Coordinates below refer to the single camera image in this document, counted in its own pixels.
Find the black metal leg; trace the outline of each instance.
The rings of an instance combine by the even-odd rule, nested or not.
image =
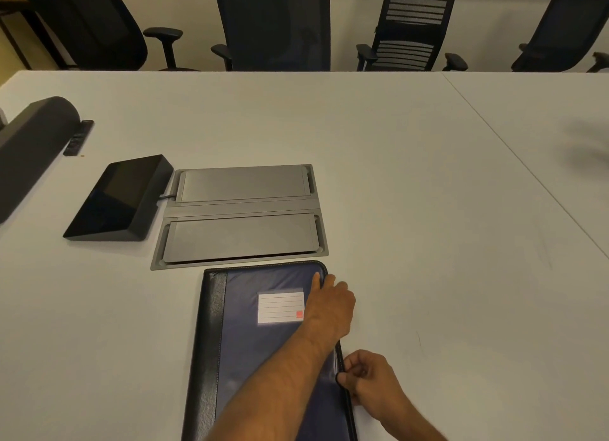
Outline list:
[[[36,12],[32,10],[23,10],[21,12],[21,15],[32,28],[34,34],[36,34],[36,37],[38,37],[42,45],[44,45],[44,48],[46,48],[46,50],[49,52],[50,57],[53,58],[53,61],[55,61],[57,67],[62,70],[67,70],[68,64],[63,59],[63,56],[59,52],[59,50],[57,50],[57,47],[53,43],[53,40],[50,38],[49,33],[44,28],[44,24],[38,17],[38,14],[36,14]]]
[[[2,31],[13,47],[13,50],[15,50],[15,53],[17,53],[17,56],[19,56],[19,60],[21,61],[21,64],[23,64],[23,67],[25,67],[27,70],[32,70],[32,66],[30,66],[30,63],[27,62],[26,55],[23,54],[23,51],[21,51],[21,48],[19,48],[19,45],[11,35],[9,28],[6,27],[6,24],[4,24],[2,16],[0,16],[0,28],[2,28]]]

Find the black mesh chair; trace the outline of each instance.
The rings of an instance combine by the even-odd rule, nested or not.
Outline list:
[[[224,38],[226,44],[217,44],[211,47],[211,52],[215,55],[220,56],[224,59],[224,67],[226,70],[232,70],[232,60],[230,51],[228,50],[228,38],[226,36],[226,17],[224,13],[224,0],[216,0],[218,3],[218,11],[220,12],[220,19],[222,20],[222,28],[224,29]]]
[[[519,45],[516,72],[562,72],[588,54],[609,17],[609,0],[551,0],[529,43]],[[595,53],[589,72],[609,68],[609,55]]]
[[[28,0],[83,70],[138,70],[148,57],[146,42],[122,0]],[[163,44],[167,69],[175,65],[173,43],[183,32],[151,27],[147,37]]]
[[[357,70],[431,70],[440,52],[455,0],[384,0],[375,40],[356,45]],[[444,70],[467,70],[446,53]]]
[[[330,0],[224,0],[234,70],[330,70]]]

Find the lined card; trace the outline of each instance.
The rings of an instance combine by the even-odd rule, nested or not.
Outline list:
[[[305,294],[298,292],[258,294],[258,323],[302,322],[305,317]]]

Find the white table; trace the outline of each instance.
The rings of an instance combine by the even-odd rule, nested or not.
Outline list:
[[[609,76],[445,75],[609,256]]]
[[[0,228],[2,439],[180,439],[203,268],[150,271],[160,215],[62,239],[108,163],[158,153],[313,164],[344,350],[385,354],[452,441],[605,436],[609,260],[442,74],[21,72],[0,106],[52,95],[97,125]]]

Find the beige wall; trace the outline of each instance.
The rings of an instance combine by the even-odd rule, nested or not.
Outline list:
[[[223,70],[222,61],[209,47],[224,42],[224,32],[216,0],[124,0],[142,29],[150,26],[177,27],[185,31],[175,44],[179,65],[200,70]],[[355,45],[372,43],[383,0],[331,0],[332,69],[356,68]],[[508,71],[518,56],[518,44],[529,40],[550,0],[456,0],[442,52],[460,54],[471,70]],[[44,50],[35,43],[18,17],[18,40],[26,45],[28,59],[36,69],[52,67]],[[161,44],[147,39],[149,57],[144,69],[164,67]],[[0,41],[0,65],[10,71],[15,58],[7,43]],[[609,26],[593,47],[609,52]],[[593,63],[591,56],[574,68],[584,71]],[[438,58],[436,69],[443,66]]]

